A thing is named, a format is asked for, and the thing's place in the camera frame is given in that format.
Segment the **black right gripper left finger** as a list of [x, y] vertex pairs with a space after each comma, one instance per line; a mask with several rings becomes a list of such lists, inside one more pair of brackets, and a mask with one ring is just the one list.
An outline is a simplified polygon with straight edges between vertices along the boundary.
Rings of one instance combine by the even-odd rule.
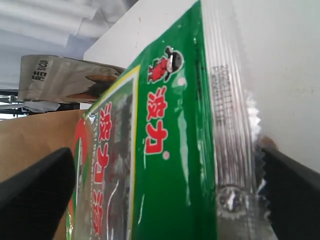
[[52, 240], [76, 184], [74, 157], [60, 148], [0, 184], [0, 238]]

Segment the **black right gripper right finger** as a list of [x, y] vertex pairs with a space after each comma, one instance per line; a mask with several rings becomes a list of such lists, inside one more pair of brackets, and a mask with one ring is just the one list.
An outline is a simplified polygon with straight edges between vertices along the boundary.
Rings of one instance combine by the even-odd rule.
[[320, 238], [320, 174], [280, 151], [264, 152], [265, 193], [279, 240]]

